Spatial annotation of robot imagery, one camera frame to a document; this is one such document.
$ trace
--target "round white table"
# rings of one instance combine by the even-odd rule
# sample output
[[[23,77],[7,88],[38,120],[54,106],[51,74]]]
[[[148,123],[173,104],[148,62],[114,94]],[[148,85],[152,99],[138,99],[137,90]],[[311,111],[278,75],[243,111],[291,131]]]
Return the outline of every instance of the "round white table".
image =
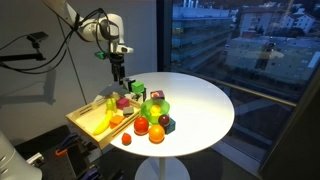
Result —
[[[162,90],[170,104],[169,116],[175,131],[165,135],[160,144],[149,141],[148,134],[138,136],[133,125],[125,132],[132,136],[130,145],[122,144],[121,135],[111,144],[129,153],[149,156],[136,173],[143,179],[190,179],[185,166],[176,158],[208,148],[222,139],[234,120],[234,107],[228,96],[215,85],[190,75],[154,72],[131,76],[144,83],[150,92]]]

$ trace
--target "table base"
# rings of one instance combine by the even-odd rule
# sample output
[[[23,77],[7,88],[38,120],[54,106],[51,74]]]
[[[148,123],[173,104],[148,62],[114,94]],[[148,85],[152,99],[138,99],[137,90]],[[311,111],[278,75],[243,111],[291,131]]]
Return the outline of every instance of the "table base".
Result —
[[[139,166],[136,180],[190,180],[187,168],[177,158],[147,158]]]

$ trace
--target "white wall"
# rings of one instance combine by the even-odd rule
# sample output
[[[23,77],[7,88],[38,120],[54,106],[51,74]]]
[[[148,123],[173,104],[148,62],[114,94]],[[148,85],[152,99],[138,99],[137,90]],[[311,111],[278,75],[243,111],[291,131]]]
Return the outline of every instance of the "white wall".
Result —
[[[125,55],[126,75],[156,71],[154,0],[68,2],[81,16],[86,16],[98,7],[107,13],[120,15],[124,21],[126,45],[135,50],[133,54]],[[40,50],[47,59],[51,59],[63,40],[55,14],[41,0],[0,1],[0,22],[0,47],[20,35],[44,31],[49,38],[41,43]],[[67,33],[69,27],[65,24],[63,26]],[[84,42],[76,35],[72,37],[70,50],[85,99],[89,103],[113,82],[110,64],[108,60],[101,61],[94,57],[94,53],[99,51],[95,42]],[[0,51],[0,56],[34,52],[31,43],[21,39]],[[8,64],[25,68],[40,63],[28,60]],[[85,101],[68,54],[55,73],[26,75],[0,68],[0,130],[14,145],[68,124],[65,115],[83,105]]]

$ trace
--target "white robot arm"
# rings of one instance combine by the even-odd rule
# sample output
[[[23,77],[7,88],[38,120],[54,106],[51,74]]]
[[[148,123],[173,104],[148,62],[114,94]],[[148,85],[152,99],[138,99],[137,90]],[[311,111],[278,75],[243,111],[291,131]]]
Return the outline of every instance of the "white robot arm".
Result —
[[[108,58],[112,64],[112,74],[114,81],[123,83],[125,77],[124,53],[132,53],[133,49],[125,46],[123,40],[122,18],[116,14],[105,14],[105,17],[99,19],[90,19],[90,16],[81,17],[66,0],[43,0],[43,2],[61,19],[77,32],[85,41],[108,41]]]
[[[43,2],[72,28],[76,28],[77,33],[83,40],[110,41],[110,53],[133,52],[132,48],[126,47],[124,44],[123,22],[120,16],[107,14],[106,17],[99,18],[97,23],[97,19],[81,17],[66,0],[43,0]]]

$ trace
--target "table top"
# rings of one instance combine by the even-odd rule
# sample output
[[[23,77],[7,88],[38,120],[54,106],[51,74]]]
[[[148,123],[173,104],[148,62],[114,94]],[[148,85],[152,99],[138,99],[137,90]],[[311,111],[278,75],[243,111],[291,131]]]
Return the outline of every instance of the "table top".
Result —
[[[234,120],[234,107],[218,87],[203,79],[172,72],[153,72],[131,76],[144,83],[147,99],[150,92],[162,90],[170,104],[169,116],[176,122],[175,131],[154,144],[149,135],[138,136],[133,124],[124,132],[132,136],[123,145],[121,134],[111,144],[130,153],[151,157],[176,157],[208,148],[223,138]]]

